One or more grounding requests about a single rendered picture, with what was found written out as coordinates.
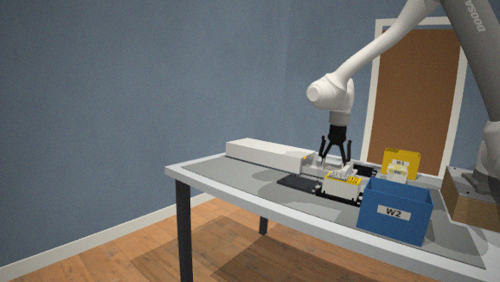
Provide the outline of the blue open-top bin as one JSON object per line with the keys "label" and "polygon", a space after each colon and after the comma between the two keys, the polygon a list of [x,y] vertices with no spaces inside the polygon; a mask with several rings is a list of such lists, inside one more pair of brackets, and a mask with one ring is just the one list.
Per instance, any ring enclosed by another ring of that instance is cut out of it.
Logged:
{"label": "blue open-top bin", "polygon": [[421,247],[433,206],[430,189],[371,176],[356,228]]}

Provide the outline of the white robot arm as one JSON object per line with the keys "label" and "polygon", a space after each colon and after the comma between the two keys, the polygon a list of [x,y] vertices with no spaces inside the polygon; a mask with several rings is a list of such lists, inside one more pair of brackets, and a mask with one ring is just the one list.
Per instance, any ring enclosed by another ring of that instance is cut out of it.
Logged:
{"label": "white robot arm", "polygon": [[475,170],[461,176],[480,195],[500,197],[500,24],[488,0],[407,0],[386,32],[334,73],[311,83],[306,98],[314,107],[330,110],[332,125],[348,125],[354,102],[353,74],[392,48],[440,5],[465,53],[490,118],[483,129]]}

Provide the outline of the yellow open-top bin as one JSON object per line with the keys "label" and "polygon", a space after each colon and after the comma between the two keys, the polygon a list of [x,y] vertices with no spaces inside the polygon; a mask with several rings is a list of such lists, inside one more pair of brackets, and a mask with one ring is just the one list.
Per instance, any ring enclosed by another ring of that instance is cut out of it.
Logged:
{"label": "yellow open-top bin", "polygon": [[387,167],[390,163],[399,164],[407,166],[407,171],[409,172],[407,179],[415,180],[420,164],[420,154],[418,152],[403,151],[388,147],[386,149],[387,151],[384,151],[381,173],[387,174]]}

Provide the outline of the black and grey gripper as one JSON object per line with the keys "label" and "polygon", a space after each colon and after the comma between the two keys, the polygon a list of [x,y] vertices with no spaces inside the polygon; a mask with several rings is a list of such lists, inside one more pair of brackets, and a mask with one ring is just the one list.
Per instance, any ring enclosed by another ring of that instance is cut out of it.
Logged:
{"label": "black and grey gripper", "polygon": [[[347,126],[330,125],[329,135],[328,136],[325,136],[325,135],[322,136],[322,143],[321,143],[320,150],[319,150],[319,153],[318,153],[318,155],[322,158],[322,163],[321,163],[322,164],[322,168],[321,168],[321,170],[324,169],[326,155],[327,155],[327,153],[328,153],[328,151],[329,151],[329,149],[331,148],[332,145],[338,145],[339,148],[340,148],[341,155],[342,155],[342,160],[343,160],[343,162],[342,162],[342,168],[346,165],[346,162],[350,161],[350,149],[351,149],[352,139],[347,139],[346,138],[346,131],[347,131]],[[327,138],[330,140],[330,142],[329,142],[328,147],[326,148],[326,150],[325,150],[325,152],[323,154],[324,146],[325,146],[325,142],[326,142]],[[347,143],[347,159],[346,159],[344,148],[343,148],[343,142],[344,141],[346,141],[346,143]]]}

